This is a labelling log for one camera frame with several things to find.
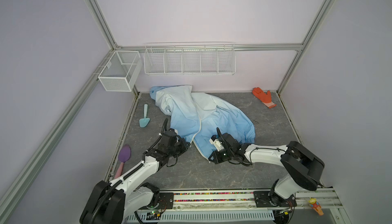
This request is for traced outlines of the light blue jacket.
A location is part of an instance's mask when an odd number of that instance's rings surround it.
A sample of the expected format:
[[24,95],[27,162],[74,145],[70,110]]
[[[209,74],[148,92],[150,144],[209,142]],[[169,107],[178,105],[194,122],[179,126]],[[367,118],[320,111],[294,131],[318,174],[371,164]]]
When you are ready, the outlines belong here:
[[241,143],[254,143],[255,127],[242,110],[207,93],[192,92],[191,85],[152,87],[150,97],[155,105],[170,116],[170,127],[180,137],[196,146],[208,159],[216,147],[210,138],[216,129],[228,133]]

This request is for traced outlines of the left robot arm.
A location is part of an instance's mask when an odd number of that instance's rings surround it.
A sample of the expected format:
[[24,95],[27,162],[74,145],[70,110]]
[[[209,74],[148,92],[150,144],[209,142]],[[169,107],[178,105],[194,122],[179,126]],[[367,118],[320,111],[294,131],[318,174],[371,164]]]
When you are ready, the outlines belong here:
[[170,158],[178,159],[190,143],[174,129],[161,133],[143,154],[138,165],[109,181],[95,185],[81,214],[81,224],[123,224],[135,211],[158,204],[159,188],[144,181],[167,166]]

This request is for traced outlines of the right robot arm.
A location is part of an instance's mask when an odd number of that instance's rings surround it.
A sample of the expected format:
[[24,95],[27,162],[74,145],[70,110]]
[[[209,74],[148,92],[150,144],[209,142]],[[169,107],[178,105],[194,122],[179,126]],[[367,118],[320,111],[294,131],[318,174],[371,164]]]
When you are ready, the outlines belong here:
[[230,134],[221,134],[217,130],[217,135],[211,137],[210,143],[216,150],[208,160],[215,164],[229,162],[251,166],[266,163],[285,168],[288,174],[276,180],[267,195],[273,206],[287,203],[298,191],[316,191],[321,186],[324,162],[297,141],[276,147],[239,143]]

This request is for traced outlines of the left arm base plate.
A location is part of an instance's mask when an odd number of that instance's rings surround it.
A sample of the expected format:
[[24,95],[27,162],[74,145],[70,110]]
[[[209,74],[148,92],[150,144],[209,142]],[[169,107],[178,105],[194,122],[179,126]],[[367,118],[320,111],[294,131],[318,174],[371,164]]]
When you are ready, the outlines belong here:
[[160,192],[158,195],[153,196],[152,202],[147,206],[142,207],[142,210],[154,209],[172,209],[174,205],[173,192]]

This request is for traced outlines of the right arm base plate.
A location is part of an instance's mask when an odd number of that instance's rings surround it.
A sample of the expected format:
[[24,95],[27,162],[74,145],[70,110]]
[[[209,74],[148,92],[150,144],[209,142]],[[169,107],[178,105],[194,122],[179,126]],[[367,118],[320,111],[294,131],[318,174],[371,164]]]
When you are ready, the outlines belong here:
[[254,201],[257,208],[267,207],[285,207],[293,208],[297,207],[297,202],[294,195],[291,195],[288,199],[283,199],[277,194],[271,194],[270,191],[254,191]]

